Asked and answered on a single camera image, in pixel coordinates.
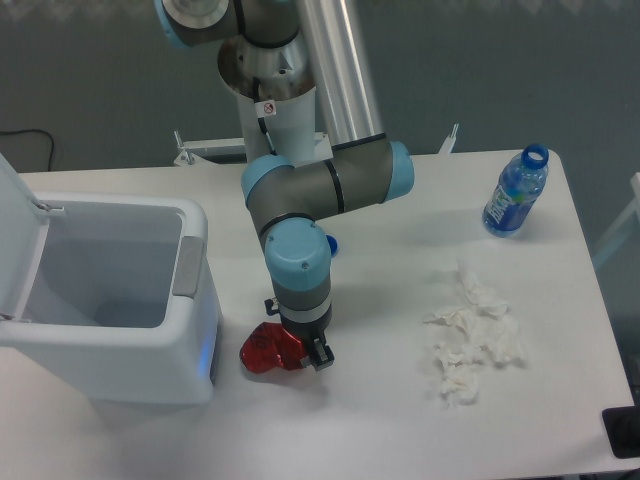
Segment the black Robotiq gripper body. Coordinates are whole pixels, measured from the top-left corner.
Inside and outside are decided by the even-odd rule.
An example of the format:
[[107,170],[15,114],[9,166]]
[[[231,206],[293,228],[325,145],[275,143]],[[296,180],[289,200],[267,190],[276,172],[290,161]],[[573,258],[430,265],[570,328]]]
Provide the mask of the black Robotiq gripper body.
[[279,315],[284,328],[292,335],[304,340],[321,338],[327,343],[325,330],[331,321],[331,298],[310,310],[294,310],[273,297],[264,301],[269,316]]

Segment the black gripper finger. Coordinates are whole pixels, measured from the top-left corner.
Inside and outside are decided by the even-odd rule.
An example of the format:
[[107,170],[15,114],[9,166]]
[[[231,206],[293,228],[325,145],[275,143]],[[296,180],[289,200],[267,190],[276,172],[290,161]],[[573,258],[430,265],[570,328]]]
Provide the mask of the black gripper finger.
[[330,346],[321,338],[302,342],[305,356],[301,360],[303,368],[313,367],[315,371],[328,368],[334,363],[334,354]]

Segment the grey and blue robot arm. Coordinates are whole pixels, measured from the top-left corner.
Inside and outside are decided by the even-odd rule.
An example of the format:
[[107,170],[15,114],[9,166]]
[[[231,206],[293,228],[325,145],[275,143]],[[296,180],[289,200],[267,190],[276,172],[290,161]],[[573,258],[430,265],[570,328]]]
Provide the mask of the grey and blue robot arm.
[[244,116],[241,185],[271,277],[266,302],[301,365],[334,361],[324,218],[409,193],[406,147],[386,136],[352,1],[159,1],[168,38],[219,42],[218,71]]

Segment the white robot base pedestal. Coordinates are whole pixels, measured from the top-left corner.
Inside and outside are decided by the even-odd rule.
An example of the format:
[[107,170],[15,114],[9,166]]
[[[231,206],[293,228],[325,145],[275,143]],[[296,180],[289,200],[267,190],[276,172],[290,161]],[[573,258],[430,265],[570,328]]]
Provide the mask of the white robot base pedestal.
[[237,102],[249,161],[276,153],[301,166],[331,157],[328,135],[316,130],[316,85],[301,34],[277,48],[236,36],[217,62]]

